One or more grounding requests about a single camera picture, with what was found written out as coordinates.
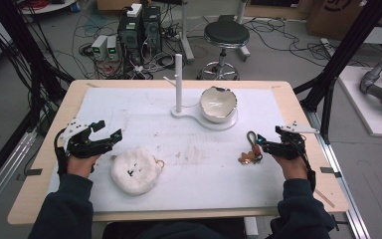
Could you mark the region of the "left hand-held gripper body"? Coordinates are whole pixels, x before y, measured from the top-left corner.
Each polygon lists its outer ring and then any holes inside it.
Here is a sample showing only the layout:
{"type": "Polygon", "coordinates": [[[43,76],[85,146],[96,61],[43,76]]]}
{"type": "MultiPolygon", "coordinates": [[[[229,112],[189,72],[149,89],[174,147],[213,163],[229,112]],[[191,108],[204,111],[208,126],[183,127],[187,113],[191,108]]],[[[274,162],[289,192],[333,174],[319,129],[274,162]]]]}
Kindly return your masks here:
{"type": "Polygon", "coordinates": [[[88,158],[112,150],[112,146],[108,144],[108,138],[92,141],[90,139],[92,132],[90,123],[73,119],[62,129],[59,141],[64,143],[63,150],[66,153],[77,158],[88,158]]]}

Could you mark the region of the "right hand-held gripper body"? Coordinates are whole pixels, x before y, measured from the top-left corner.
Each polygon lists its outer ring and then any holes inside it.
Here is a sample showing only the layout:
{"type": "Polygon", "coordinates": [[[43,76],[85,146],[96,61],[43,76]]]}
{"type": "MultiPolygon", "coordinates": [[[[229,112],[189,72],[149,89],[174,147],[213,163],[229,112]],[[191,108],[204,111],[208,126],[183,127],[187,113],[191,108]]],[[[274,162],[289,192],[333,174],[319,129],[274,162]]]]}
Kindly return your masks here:
{"type": "Polygon", "coordinates": [[[272,143],[272,155],[280,156],[288,160],[295,159],[305,154],[304,133],[319,133],[307,124],[299,123],[296,120],[287,125],[280,125],[282,129],[289,131],[289,136],[280,136],[280,143],[272,143]]]}

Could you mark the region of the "gingerbread keychain with strap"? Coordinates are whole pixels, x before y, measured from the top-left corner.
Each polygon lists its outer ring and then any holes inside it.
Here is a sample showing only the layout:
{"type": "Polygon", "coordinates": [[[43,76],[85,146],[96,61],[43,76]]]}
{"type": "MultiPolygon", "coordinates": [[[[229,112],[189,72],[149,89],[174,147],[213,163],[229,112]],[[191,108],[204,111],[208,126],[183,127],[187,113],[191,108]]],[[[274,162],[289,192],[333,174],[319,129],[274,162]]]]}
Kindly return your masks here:
{"type": "Polygon", "coordinates": [[[251,146],[251,150],[249,152],[242,152],[241,156],[238,158],[238,161],[241,164],[260,163],[263,159],[263,155],[258,145],[257,135],[250,130],[247,132],[247,140],[251,146]]]}

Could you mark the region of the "person's left hand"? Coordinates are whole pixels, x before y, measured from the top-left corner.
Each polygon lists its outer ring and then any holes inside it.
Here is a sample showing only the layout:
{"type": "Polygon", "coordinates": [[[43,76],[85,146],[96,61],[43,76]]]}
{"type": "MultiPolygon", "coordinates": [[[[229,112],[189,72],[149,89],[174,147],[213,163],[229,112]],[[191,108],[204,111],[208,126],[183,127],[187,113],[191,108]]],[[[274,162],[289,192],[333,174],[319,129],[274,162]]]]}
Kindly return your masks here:
{"type": "Polygon", "coordinates": [[[92,168],[98,159],[98,155],[94,155],[88,158],[77,158],[73,155],[70,155],[68,158],[67,173],[88,178],[92,173],[92,168]]]}

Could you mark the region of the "person's right hand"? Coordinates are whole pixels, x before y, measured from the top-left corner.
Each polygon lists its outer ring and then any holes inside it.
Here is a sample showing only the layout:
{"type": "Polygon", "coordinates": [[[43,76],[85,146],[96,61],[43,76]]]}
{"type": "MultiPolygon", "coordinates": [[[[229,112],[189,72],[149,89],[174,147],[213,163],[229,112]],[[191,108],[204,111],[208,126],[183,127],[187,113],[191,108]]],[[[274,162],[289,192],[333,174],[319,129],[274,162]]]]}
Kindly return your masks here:
{"type": "Polygon", "coordinates": [[[306,164],[301,157],[288,160],[286,158],[274,155],[274,159],[282,168],[285,180],[307,179],[306,164]]]}

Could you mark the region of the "white eggshell-shaped bowl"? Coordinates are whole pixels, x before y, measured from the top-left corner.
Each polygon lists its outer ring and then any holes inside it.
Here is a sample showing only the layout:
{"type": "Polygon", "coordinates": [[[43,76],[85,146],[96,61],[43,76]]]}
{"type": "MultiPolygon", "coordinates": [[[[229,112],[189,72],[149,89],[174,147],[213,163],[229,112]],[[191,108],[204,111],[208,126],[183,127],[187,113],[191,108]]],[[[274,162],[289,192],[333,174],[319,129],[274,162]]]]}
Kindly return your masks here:
{"type": "Polygon", "coordinates": [[[200,97],[200,109],[203,117],[214,123],[230,120],[236,113],[238,100],[227,88],[211,87],[200,97]]]}

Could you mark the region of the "white table mat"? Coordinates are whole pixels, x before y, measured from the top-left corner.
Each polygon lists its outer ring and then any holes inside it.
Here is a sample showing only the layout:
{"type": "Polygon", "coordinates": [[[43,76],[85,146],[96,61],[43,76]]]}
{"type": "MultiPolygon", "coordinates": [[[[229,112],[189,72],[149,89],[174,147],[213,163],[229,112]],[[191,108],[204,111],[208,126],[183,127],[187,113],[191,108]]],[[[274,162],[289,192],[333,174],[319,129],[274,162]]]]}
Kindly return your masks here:
{"type": "Polygon", "coordinates": [[[167,211],[272,207],[282,197],[282,171],[265,155],[257,164],[243,165],[242,153],[251,146],[248,131],[270,141],[278,140],[275,128],[283,124],[279,106],[270,90],[237,89],[238,120],[224,131],[212,131],[194,119],[176,119],[171,110],[175,91],[167,89],[87,90],[78,120],[103,120],[105,127],[93,140],[121,130],[122,140],[101,156],[90,179],[91,202],[97,212],[167,211]],[[147,193],[129,196],[112,180],[114,156],[146,148],[164,167],[147,193]]]}

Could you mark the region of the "grey power supply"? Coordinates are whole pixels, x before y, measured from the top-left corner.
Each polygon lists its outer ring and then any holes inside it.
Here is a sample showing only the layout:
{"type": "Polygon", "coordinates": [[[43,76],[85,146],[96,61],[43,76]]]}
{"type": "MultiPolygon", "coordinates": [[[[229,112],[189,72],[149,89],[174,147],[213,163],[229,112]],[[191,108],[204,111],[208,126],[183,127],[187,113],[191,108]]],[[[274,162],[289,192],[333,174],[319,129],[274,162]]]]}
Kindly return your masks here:
{"type": "Polygon", "coordinates": [[[106,42],[107,55],[111,61],[118,60],[118,49],[117,49],[117,40],[114,35],[107,37],[106,42]]]}
{"type": "Polygon", "coordinates": [[[92,50],[97,61],[103,61],[107,56],[107,36],[100,35],[92,43],[92,50]]]}

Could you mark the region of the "white platform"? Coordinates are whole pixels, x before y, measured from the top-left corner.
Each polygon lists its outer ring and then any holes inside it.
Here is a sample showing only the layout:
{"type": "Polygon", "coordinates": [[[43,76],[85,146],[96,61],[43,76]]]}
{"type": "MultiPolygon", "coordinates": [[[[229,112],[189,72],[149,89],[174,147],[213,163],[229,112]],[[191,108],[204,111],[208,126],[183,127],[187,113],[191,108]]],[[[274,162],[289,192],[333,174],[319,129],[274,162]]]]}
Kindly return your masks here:
{"type": "Polygon", "coordinates": [[[347,66],[339,76],[339,83],[348,95],[370,135],[382,136],[382,104],[360,92],[362,77],[370,68],[347,66]]]}

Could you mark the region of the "white stand with pole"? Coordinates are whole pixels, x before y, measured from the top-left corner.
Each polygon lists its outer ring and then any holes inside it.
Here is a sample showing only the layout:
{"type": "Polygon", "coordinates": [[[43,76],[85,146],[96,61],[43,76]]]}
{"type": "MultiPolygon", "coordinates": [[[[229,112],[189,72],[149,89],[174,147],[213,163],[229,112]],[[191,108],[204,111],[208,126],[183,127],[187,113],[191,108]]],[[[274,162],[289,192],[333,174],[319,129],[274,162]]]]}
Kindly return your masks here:
{"type": "Polygon", "coordinates": [[[195,120],[200,126],[213,131],[223,131],[232,128],[238,122],[238,105],[235,115],[226,122],[214,123],[205,119],[200,109],[200,97],[197,104],[186,107],[182,104],[182,55],[176,54],[174,57],[175,74],[174,81],[164,77],[168,83],[175,88],[176,105],[171,109],[171,115],[176,119],[189,118],[195,120]]]}

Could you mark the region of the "white table leg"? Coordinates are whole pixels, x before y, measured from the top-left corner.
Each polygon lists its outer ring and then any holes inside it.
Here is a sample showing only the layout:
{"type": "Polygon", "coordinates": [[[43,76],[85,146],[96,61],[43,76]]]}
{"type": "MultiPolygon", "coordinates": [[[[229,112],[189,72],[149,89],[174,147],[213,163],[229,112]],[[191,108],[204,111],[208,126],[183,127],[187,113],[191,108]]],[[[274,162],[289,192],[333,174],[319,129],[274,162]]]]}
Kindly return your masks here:
{"type": "Polygon", "coordinates": [[[246,239],[259,239],[257,219],[255,217],[245,217],[244,226],[246,239]]]}

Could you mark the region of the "black computer tower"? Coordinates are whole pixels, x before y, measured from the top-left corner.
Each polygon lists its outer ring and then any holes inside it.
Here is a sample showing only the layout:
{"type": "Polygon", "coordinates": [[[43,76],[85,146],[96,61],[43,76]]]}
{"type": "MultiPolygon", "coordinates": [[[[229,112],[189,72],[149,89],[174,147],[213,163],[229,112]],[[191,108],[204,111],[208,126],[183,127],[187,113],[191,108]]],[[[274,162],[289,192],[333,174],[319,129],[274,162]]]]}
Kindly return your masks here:
{"type": "Polygon", "coordinates": [[[147,48],[153,53],[159,53],[161,47],[160,7],[147,6],[143,12],[143,26],[147,48]]]}
{"type": "Polygon", "coordinates": [[[128,16],[127,10],[121,12],[117,28],[123,60],[128,65],[141,65],[141,47],[143,43],[143,25],[141,14],[128,16]]]}

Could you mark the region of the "black round stool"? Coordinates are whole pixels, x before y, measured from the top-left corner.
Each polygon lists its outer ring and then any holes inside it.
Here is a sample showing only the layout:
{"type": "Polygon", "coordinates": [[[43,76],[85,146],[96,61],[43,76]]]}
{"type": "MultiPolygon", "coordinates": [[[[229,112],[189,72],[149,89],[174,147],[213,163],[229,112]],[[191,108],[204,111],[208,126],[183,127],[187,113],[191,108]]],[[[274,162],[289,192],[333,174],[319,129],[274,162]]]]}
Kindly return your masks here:
{"type": "Polygon", "coordinates": [[[231,64],[226,62],[227,49],[245,47],[250,39],[248,29],[236,21],[216,21],[209,23],[204,29],[204,39],[221,48],[219,59],[208,63],[197,75],[198,80],[238,81],[240,74],[231,64]]]}

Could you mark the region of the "person's lap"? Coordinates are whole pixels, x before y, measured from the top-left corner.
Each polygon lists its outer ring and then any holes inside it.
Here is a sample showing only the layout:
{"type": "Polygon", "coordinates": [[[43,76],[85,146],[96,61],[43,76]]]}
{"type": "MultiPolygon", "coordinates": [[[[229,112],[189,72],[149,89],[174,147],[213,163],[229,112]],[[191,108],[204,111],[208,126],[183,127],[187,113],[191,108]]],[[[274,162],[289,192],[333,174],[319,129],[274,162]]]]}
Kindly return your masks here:
{"type": "Polygon", "coordinates": [[[113,222],[102,239],[246,239],[241,218],[113,222]]]}

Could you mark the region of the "white box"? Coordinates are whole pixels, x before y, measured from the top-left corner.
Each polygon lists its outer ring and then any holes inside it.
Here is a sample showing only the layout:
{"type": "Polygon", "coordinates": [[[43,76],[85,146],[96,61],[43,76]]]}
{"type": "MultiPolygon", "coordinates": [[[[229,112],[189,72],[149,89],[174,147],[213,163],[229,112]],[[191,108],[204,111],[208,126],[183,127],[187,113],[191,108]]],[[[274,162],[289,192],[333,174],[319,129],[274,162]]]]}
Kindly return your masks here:
{"type": "Polygon", "coordinates": [[[142,10],[142,5],[139,3],[133,3],[127,10],[126,15],[128,17],[136,18],[139,16],[142,10]]]}

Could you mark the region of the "cardboard box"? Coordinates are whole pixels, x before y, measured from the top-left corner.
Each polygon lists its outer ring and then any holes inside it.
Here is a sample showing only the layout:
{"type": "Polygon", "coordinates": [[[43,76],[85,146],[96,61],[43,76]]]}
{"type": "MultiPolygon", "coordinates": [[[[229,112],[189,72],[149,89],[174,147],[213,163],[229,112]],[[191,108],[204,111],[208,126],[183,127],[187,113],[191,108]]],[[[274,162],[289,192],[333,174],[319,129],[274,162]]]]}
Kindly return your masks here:
{"type": "Polygon", "coordinates": [[[310,36],[342,40],[368,0],[313,0],[306,20],[310,36]]]}

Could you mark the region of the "white fluffy plush keychain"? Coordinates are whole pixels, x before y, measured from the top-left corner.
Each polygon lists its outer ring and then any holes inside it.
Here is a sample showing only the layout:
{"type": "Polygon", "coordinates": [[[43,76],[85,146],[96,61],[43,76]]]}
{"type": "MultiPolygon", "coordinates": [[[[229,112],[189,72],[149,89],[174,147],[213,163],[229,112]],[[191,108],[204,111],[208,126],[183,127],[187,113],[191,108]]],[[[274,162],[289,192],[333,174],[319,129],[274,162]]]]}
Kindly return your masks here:
{"type": "Polygon", "coordinates": [[[162,159],[157,159],[146,148],[138,147],[114,159],[111,177],[121,191],[130,196],[139,196],[156,185],[164,165],[162,159]]]}

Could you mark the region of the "aluminium rail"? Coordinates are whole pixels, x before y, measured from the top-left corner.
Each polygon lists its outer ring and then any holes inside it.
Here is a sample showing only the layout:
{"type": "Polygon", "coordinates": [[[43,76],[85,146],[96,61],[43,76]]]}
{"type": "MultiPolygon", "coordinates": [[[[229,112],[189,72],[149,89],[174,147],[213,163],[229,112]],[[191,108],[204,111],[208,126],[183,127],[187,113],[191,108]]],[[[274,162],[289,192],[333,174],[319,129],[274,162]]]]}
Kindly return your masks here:
{"type": "Polygon", "coordinates": [[[4,163],[0,168],[0,195],[34,144],[36,137],[35,131],[25,132],[9,154],[4,157],[4,163]]]}
{"type": "Polygon", "coordinates": [[[332,146],[319,133],[308,133],[305,145],[309,163],[316,171],[314,196],[324,204],[327,212],[343,215],[344,219],[337,224],[346,224],[354,239],[370,239],[332,146]],[[321,167],[332,167],[342,176],[336,178],[333,174],[322,173],[321,167]]]}

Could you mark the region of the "black frame strut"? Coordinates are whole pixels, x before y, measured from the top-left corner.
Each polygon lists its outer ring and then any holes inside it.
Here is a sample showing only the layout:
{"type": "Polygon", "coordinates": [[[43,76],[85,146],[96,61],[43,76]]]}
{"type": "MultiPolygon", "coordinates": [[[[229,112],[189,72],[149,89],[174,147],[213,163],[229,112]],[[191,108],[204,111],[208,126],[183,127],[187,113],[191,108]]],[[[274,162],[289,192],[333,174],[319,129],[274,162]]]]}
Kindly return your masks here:
{"type": "Polygon", "coordinates": [[[41,121],[41,116],[51,119],[52,105],[58,106],[67,93],[63,84],[69,86],[75,79],[59,65],[43,35],[54,65],[45,58],[15,0],[0,0],[0,24],[12,40],[7,41],[0,33],[0,49],[28,89],[27,119],[32,129],[41,121]]]}
{"type": "Polygon", "coordinates": [[[363,10],[320,74],[293,89],[296,95],[308,90],[308,95],[300,101],[300,105],[310,113],[315,113],[319,103],[323,102],[319,133],[327,144],[330,144],[329,124],[335,83],[381,18],[382,0],[367,0],[363,10]]]}

